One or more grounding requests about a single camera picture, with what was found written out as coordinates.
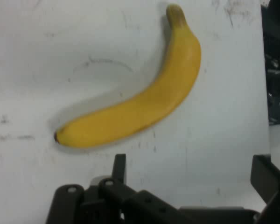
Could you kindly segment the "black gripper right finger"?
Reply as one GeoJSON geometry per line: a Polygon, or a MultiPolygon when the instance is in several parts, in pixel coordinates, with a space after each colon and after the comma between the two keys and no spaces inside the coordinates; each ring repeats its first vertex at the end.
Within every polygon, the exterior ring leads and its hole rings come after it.
{"type": "Polygon", "coordinates": [[[253,156],[250,181],[266,203],[255,223],[280,224],[280,170],[271,162],[271,156],[253,156]]]}

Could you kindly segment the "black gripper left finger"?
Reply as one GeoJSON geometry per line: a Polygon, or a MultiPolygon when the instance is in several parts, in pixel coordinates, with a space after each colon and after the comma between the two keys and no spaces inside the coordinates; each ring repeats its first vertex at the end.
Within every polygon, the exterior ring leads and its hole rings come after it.
{"type": "Polygon", "coordinates": [[[126,155],[115,155],[112,174],[84,189],[59,187],[53,196],[48,224],[176,224],[178,211],[147,191],[125,185],[126,155]]]}

